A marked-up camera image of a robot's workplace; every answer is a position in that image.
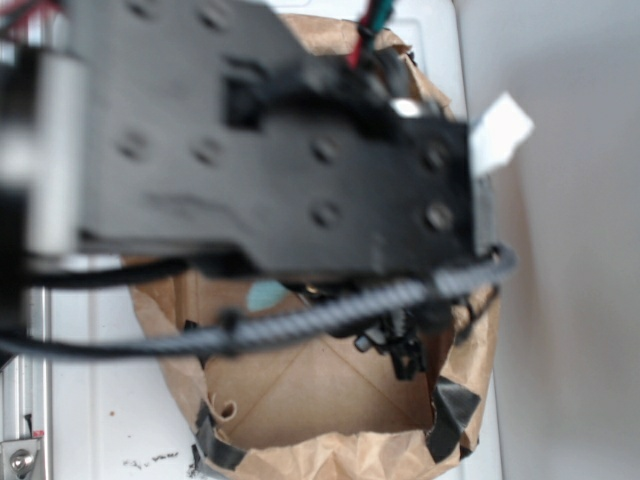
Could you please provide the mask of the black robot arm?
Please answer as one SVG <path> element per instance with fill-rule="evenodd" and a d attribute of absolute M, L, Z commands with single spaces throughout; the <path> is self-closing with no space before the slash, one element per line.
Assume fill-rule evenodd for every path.
<path fill-rule="evenodd" d="M 393 9 L 315 54 L 252 1 L 3 2 L 2 278 L 100 251 L 224 277 L 470 264 L 468 128 L 413 97 Z"/>

